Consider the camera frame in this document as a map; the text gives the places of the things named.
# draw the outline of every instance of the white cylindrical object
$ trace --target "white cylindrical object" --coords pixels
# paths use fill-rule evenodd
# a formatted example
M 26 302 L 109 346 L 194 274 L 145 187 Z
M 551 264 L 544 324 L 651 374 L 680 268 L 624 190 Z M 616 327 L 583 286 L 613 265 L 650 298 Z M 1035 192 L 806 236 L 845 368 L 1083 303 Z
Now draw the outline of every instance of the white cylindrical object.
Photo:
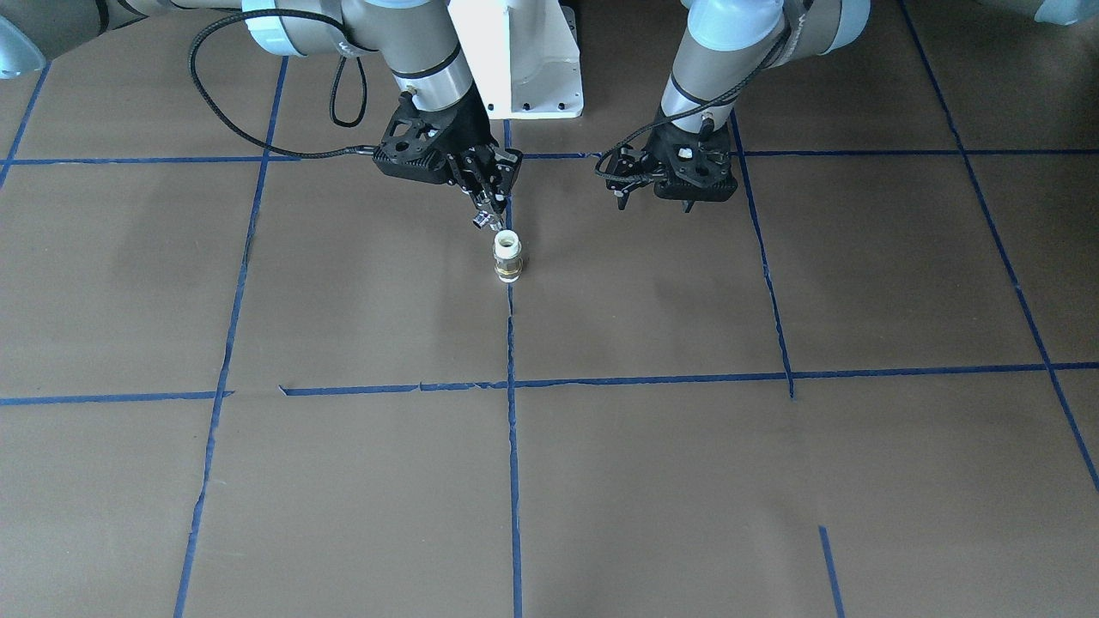
M 496 274 L 500 280 L 510 284 L 519 279 L 523 272 L 523 244 L 519 234 L 511 230 L 500 230 L 492 241 L 492 257 L 496 258 Z

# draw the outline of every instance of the pipe fitting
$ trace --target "pipe fitting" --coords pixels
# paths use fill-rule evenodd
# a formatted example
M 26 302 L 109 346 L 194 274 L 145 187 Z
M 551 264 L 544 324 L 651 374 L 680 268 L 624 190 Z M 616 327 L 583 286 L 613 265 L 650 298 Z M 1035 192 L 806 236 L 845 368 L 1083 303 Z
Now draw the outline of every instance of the pipe fitting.
M 492 241 L 492 257 L 496 258 L 496 274 L 506 284 L 515 283 L 523 272 L 523 244 L 519 234 L 511 230 L 500 230 Z

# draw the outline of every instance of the white mounting bracket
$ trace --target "white mounting bracket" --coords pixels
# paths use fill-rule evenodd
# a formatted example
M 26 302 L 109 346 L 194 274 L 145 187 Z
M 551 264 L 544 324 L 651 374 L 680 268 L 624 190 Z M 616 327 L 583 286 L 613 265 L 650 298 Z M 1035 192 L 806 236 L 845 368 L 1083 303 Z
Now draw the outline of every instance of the white mounting bracket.
M 488 117 L 576 118 L 584 111 L 580 49 L 557 0 L 451 0 Z

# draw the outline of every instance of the black cable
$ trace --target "black cable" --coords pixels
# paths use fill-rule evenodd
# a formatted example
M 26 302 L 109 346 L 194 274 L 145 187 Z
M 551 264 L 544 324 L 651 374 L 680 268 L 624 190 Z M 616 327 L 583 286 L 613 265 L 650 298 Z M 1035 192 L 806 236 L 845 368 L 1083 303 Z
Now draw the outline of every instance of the black cable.
M 633 176 L 617 176 L 614 174 L 610 174 L 608 172 L 603 172 L 602 170 L 603 162 L 606 162 L 613 153 L 619 152 L 620 148 L 622 148 L 623 146 L 628 145 L 630 142 L 632 142 L 639 135 L 645 133 L 646 131 L 652 131 L 653 129 L 656 129 L 657 126 L 660 126 L 662 124 L 667 124 L 669 122 L 675 122 L 677 120 L 680 120 L 680 119 L 684 119 L 684 118 L 687 118 L 687 117 L 690 117 L 690 115 L 695 115 L 696 113 L 698 113 L 700 111 L 703 111 L 703 110 L 708 110 L 708 109 L 710 109 L 712 107 L 715 107 L 715 106 L 725 106 L 725 104 L 729 104 L 729 103 L 735 101 L 736 97 L 740 96 L 741 90 L 743 90 L 744 87 L 747 86 L 750 81 L 752 81 L 753 79 L 755 79 L 755 77 L 757 75 L 759 75 L 761 73 L 763 73 L 764 69 L 766 69 L 768 66 L 770 66 L 771 63 L 775 62 L 776 56 L 782 49 L 782 47 L 786 45 L 786 42 L 789 38 L 790 38 L 790 29 L 787 27 L 786 30 L 782 31 L 782 34 L 780 34 L 778 36 L 778 40 L 775 41 L 775 44 L 771 45 L 770 49 L 767 52 L 767 55 L 764 56 L 763 60 L 761 60 L 759 64 L 756 65 L 756 67 L 754 69 L 752 69 L 752 71 L 748 73 L 747 76 L 745 76 L 744 79 L 742 79 L 736 86 L 733 86 L 732 88 L 730 88 L 729 90 L 725 90 L 721 95 L 718 95 L 713 99 L 710 99 L 709 101 L 707 101 L 704 103 L 701 103 L 701 104 L 699 104 L 699 106 L 697 106 L 695 108 L 691 108 L 691 109 L 689 109 L 687 111 L 681 111 L 679 113 L 675 113 L 675 114 L 671 114 L 671 115 L 668 115 L 668 117 L 664 117 L 660 120 L 657 120 L 657 121 L 654 121 L 654 122 L 650 122 L 648 124 L 646 124 L 646 125 L 637 129 L 633 133 L 630 133 L 630 135 L 628 135 L 624 140 L 622 140 L 621 142 L 619 142 L 618 144 L 614 144 L 614 147 L 612 147 L 612 148 L 603 152 L 602 154 L 600 154 L 599 155 L 599 159 L 596 162 L 596 176 L 599 176 L 600 178 L 603 178 L 603 179 L 607 179 L 607 180 L 611 180 L 613 183 L 639 183 L 639 181 L 646 183 L 646 184 L 647 183 L 652 183 L 656 178 L 652 174 L 636 174 L 636 175 L 633 175 Z
M 225 113 L 221 111 L 221 108 L 218 107 L 218 103 L 213 102 L 213 98 L 210 97 L 210 92 L 208 92 L 206 87 L 202 86 L 202 80 L 199 78 L 198 68 L 196 66 L 196 60 L 198 58 L 199 49 L 202 47 L 202 44 L 206 43 L 206 40 L 209 38 L 210 35 L 212 35 L 213 33 L 218 32 L 219 30 L 253 18 L 296 18 L 296 19 L 318 21 L 321 23 L 326 23 L 340 30 L 340 32 L 342 32 L 344 36 L 347 37 L 348 41 L 352 40 L 351 33 L 347 32 L 344 29 L 344 25 L 338 21 L 325 14 L 312 13 L 309 11 L 296 11 L 292 9 L 262 9 L 258 11 L 242 11 L 240 13 L 234 13 L 232 15 L 222 18 L 213 22 L 212 24 L 202 29 L 202 31 L 195 36 L 195 41 L 191 43 L 191 49 L 188 53 L 188 66 L 191 71 L 191 81 L 195 82 L 195 88 L 198 89 L 199 95 L 202 96 L 202 100 L 206 101 L 207 106 L 210 107 L 210 110 L 213 111 L 214 115 L 217 115 L 218 119 L 221 120 L 222 123 L 224 123 L 225 126 L 227 126 L 233 133 L 236 133 L 237 135 L 251 142 L 252 144 L 255 144 L 262 148 L 268 150 L 276 154 L 292 156 L 297 158 L 331 158 L 334 156 L 348 155 L 348 154 L 367 155 L 367 156 L 373 155 L 374 151 L 377 150 L 377 146 L 370 146 L 365 144 L 358 146 L 345 146 L 334 151 L 325 151 L 320 153 L 300 153 L 296 151 L 288 151 L 286 148 L 279 148 L 277 146 L 268 144 L 267 142 L 264 142 L 263 140 L 253 137 L 252 135 L 247 134 L 243 129 L 241 129 L 236 124 L 233 124 L 233 121 L 230 120 L 229 117 L 226 117 Z
M 363 84 L 363 103 L 358 107 L 358 115 L 355 120 L 347 122 L 340 120 L 336 115 L 336 96 L 340 93 L 340 80 L 343 79 L 343 68 L 347 64 L 347 56 L 342 56 L 340 58 L 340 64 L 336 65 L 336 75 L 332 78 L 332 93 L 329 96 L 329 118 L 332 119 L 332 124 L 336 126 L 343 126 L 344 129 L 354 129 L 363 122 L 363 118 L 366 117 L 366 100 L 367 100 L 367 85 L 366 85 L 366 69 L 363 68 L 363 58 L 356 57 L 355 63 L 358 64 L 358 78 Z

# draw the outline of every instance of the blue tape line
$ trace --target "blue tape line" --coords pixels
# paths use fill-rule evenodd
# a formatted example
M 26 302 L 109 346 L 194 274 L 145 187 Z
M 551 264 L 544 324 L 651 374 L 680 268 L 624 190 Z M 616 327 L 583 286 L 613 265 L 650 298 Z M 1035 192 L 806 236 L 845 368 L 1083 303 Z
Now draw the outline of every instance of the blue tape line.
M 882 151 L 747 151 L 744 156 L 957 156 L 957 151 L 882 150 Z
M 962 159 L 965 162 L 966 172 L 969 174 L 969 181 L 973 184 L 974 191 L 977 194 L 977 201 L 980 203 L 980 210 L 985 216 L 985 221 L 988 223 L 988 230 L 992 234 L 992 241 L 996 243 L 996 250 L 1000 254 L 1000 261 L 1003 262 L 1003 268 L 1008 273 L 1008 277 L 1011 279 L 1011 285 L 1015 289 L 1015 297 L 1019 299 L 1019 305 L 1022 307 L 1023 316 L 1026 318 L 1026 324 L 1030 327 L 1031 335 L 1034 338 L 1034 343 L 1037 345 L 1039 353 L 1042 355 L 1042 363 L 1045 366 L 1046 372 L 1050 374 L 1050 382 L 1053 383 L 1053 389 L 1057 394 L 1057 399 L 1061 401 L 1061 408 L 1065 413 L 1065 420 L 1068 421 L 1068 427 L 1073 432 L 1073 438 L 1076 440 L 1076 448 L 1080 451 L 1080 456 L 1084 457 L 1084 465 L 1087 467 L 1088 474 L 1091 476 L 1091 484 L 1095 486 L 1096 490 L 1099 492 L 1099 473 L 1096 472 L 1095 462 L 1091 460 L 1091 454 L 1088 452 L 1088 446 L 1084 442 L 1084 437 L 1080 434 L 1079 426 L 1076 423 L 1076 417 L 1073 415 L 1073 410 L 1068 405 L 1068 399 L 1065 398 L 1065 391 L 1061 388 L 1061 380 L 1057 379 L 1057 372 L 1050 360 L 1050 353 L 1045 347 L 1045 343 L 1042 341 L 1042 335 L 1037 330 L 1037 322 L 1034 321 L 1034 316 L 1031 312 L 1030 305 L 1026 302 L 1026 296 L 1023 294 L 1023 288 L 1019 284 L 1019 277 L 1015 275 L 1015 269 L 1011 265 L 1011 260 L 1008 257 L 1008 251 L 1003 246 L 1003 240 L 1000 238 L 1000 232 L 996 227 L 996 221 L 992 218 L 992 211 L 988 208 L 988 200 L 985 199 L 985 191 L 980 188 L 980 181 L 977 179 L 977 173 L 973 167 L 973 162 L 969 159 L 969 155 L 965 150 L 965 144 L 962 142 L 962 134 L 958 131 L 957 124 L 954 122 L 954 115 L 951 113 L 950 106 L 946 103 L 946 97 L 943 95 L 943 89 L 939 85 L 939 80 L 935 78 L 935 71 L 931 68 L 931 60 L 928 58 L 928 54 L 923 48 L 923 44 L 920 42 L 920 35 L 915 31 L 915 23 L 912 21 L 912 15 L 908 11 L 908 4 L 904 0 L 897 0 L 900 4 L 900 10 L 904 15 L 904 21 L 908 24 L 908 30 L 912 35 L 912 41 L 915 43 L 917 51 L 920 53 L 920 59 L 923 62 L 923 68 L 928 73 L 928 79 L 931 80 L 931 86 L 935 90 L 935 96 L 939 98 L 939 104 L 943 108 L 943 113 L 946 115 L 946 124 L 950 126 L 951 133 L 954 134 L 954 141 L 957 144 L 958 153 L 962 154 Z
M 119 157 L 119 158 L 20 158 L 12 162 L 12 165 L 59 165 L 59 164 L 81 164 L 81 165 L 148 165 L 157 163 L 260 163 L 262 155 L 257 156 L 159 156 L 159 157 Z
M 778 297 L 775 296 L 775 282 L 770 276 L 770 266 L 767 264 L 767 249 L 763 242 L 763 229 L 759 227 L 759 213 L 755 207 L 755 195 L 752 192 L 752 179 L 748 176 L 748 159 L 744 155 L 744 142 L 741 140 L 740 124 L 736 122 L 736 110 L 732 110 L 729 120 L 733 126 L 733 139 L 736 142 L 737 158 L 741 162 L 741 176 L 744 178 L 744 195 L 748 199 L 748 212 L 752 214 L 752 227 L 755 228 L 756 242 L 759 243 L 759 258 L 763 262 L 763 279 L 767 284 L 767 294 L 770 295 L 770 310 L 775 316 L 775 332 L 778 333 L 778 350 L 782 355 L 782 369 L 786 372 L 787 388 L 790 391 L 790 399 L 795 398 L 793 372 L 790 369 L 790 353 L 786 347 L 786 334 L 782 333 L 782 318 L 778 313 Z
M 508 284 L 508 442 L 511 444 L 511 576 L 514 618 L 523 618 L 523 552 L 519 533 L 519 437 L 515 431 L 515 304 Z
M 282 65 L 279 68 L 278 82 L 275 85 L 275 97 L 271 102 L 270 121 L 267 125 L 267 143 L 275 139 L 275 126 L 278 122 L 279 104 L 282 100 L 282 87 L 286 84 L 286 69 L 289 58 L 282 57 Z M 210 415 L 210 432 L 207 434 L 206 460 L 202 465 L 202 488 L 199 492 L 198 500 L 195 501 L 195 510 L 191 515 L 191 530 L 187 536 L 187 553 L 184 558 L 184 570 L 179 576 L 179 591 L 176 594 L 175 618 L 184 618 L 184 608 L 187 604 L 187 591 L 191 581 L 191 569 L 195 565 L 195 550 L 198 547 L 199 529 L 202 527 L 202 510 L 206 507 L 207 488 L 210 485 L 210 468 L 213 465 L 213 450 L 215 445 L 215 434 L 218 424 L 221 422 L 222 402 L 225 400 L 226 383 L 229 382 L 229 367 L 233 360 L 233 344 L 236 339 L 236 325 L 241 319 L 241 306 L 244 301 L 244 285 L 248 278 L 248 260 L 252 253 L 252 240 L 256 234 L 256 222 L 259 218 L 259 205 L 263 202 L 264 185 L 267 181 L 267 164 L 270 159 L 270 151 L 264 151 L 263 161 L 259 163 L 259 175 L 256 179 L 256 192 L 252 200 L 252 213 L 248 217 L 248 231 L 244 239 L 244 254 L 241 256 L 241 269 L 236 276 L 236 291 L 233 295 L 233 311 L 229 320 L 229 332 L 225 335 L 225 356 L 222 361 L 221 373 L 218 375 L 218 391 L 213 400 L 213 411 Z
M 889 377 L 906 375 L 964 375 L 964 374 L 1000 374 L 1044 372 L 1045 365 L 1040 363 L 1018 365 L 968 365 L 955 367 L 897 367 L 886 369 L 839 369 L 823 372 L 793 372 L 797 379 L 822 379 L 841 377 Z
M 129 401 L 170 401 L 174 399 L 213 399 L 213 390 L 187 393 L 122 393 L 118 395 L 60 395 L 52 397 L 4 397 L 3 406 L 49 406 L 54 404 L 122 404 Z
M 1058 371 L 1099 369 L 1099 362 L 1056 363 Z M 933 375 L 972 375 L 1044 372 L 1041 363 L 1021 363 L 1009 365 L 958 365 L 947 367 L 891 367 L 877 369 L 833 369 L 813 372 L 791 372 L 795 379 L 839 379 L 852 377 L 896 377 L 896 376 L 933 376 Z M 785 372 L 745 373 L 745 374 L 703 374 L 703 375 L 666 375 L 635 377 L 575 377 L 556 379 L 515 379 L 514 388 L 546 388 L 552 386 L 628 386 L 639 384 L 701 384 L 721 382 L 773 382 L 784 380 Z M 289 397 L 313 397 L 322 395 L 370 395 L 377 393 L 412 393 L 431 390 L 473 390 L 475 388 L 500 390 L 509 388 L 507 382 L 455 382 L 439 384 L 398 384 L 382 386 L 335 386 L 322 388 L 287 388 L 279 389 Z
M 324 395 L 373 395 L 377 393 L 411 393 L 419 390 L 419 384 L 395 384 L 385 386 L 329 386 L 321 388 L 287 388 L 279 386 L 287 397 L 317 397 Z
M 26 125 L 31 122 L 31 114 L 34 112 L 34 106 L 38 102 L 38 96 L 42 95 L 42 86 L 45 85 L 46 77 L 49 76 L 51 66 L 53 65 L 46 64 L 45 68 L 42 69 L 42 74 L 38 75 L 38 81 L 34 85 L 34 91 L 31 92 L 31 99 L 26 102 L 26 109 L 23 110 L 23 118 L 19 121 L 19 130 L 15 131 L 15 137 L 11 142 L 11 147 L 8 148 L 8 156 L 4 157 L 3 165 L 0 166 L 0 188 L 8 180 L 8 173 L 15 161 L 15 153 L 19 152 L 20 144 L 23 143 Z
M 1099 362 L 1096 363 L 1054 363 L 1053 368 L 1058 372 L 1076 369 L 1099 369 Z
M 599 153 L 523 153 L 523 158 L 545 159 L 545 158 L 588 158 L 599 156 Z
M 436 384 L 389 384 L 380 386 L 322 386 L 319 388 L 287 388 L 279 390 L 287 397 L 317 397 L 324 395 L 376 395 L 379 393 L 432 393 L 439 390 L 502 390 L 506 382 L 444 382 Z
M 1015 155 L 1096 155 L 1099 148 L 1021 148 L 1021 150 L 975 150 L 965 151 L 970 155 L 1015 156 Z
M 828 528 L 820 526 L 821 550 L 824 551 L 824 565 L 828 567 L 828 581 L 832 585 L 832 603 L 835 604 L 835 617 L 846 618 L 843 610 L 843 595 L 840 594 L 840 578 L 835 574 L 835 560 L 832 559 L 832 543 L 828 539 Z
M 787 375 L 786 373 L 775 372 L 775 373 L 758 373 L 758 374 L 521 379 L 515 382 L 515 388 L 545 388 L 548 386 L 565 386 L 565 385 L 624 386 L 632 384 L 700 384 L 709 382 L 764 382 L 764 380 L 775 380 L 775 379 L 787 379 Z
M 424 393 L 431 393 L 433 390 L 502 390 L 507 387 L 507 382 L 449 382 L 442 384 L 421 384 L 420 390 Z

